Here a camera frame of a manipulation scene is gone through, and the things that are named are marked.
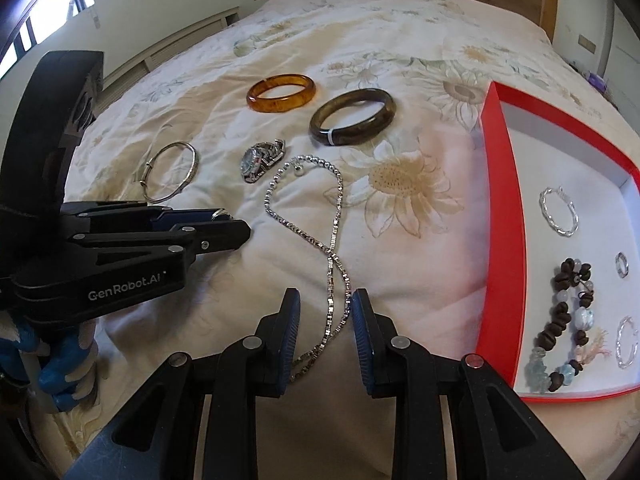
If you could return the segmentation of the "gloved left hand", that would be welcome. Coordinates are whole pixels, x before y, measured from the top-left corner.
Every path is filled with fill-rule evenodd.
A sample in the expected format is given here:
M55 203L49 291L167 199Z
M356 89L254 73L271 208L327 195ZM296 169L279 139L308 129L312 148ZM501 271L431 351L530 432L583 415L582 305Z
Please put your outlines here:
M20 385L29 382L22 354L47 356L36 383L52 399L59 412L68 412L93 392L96 384L96 321L90 320L72 329L60 344L51 346L35 333L32 326L14 321L1 312L1 370Z

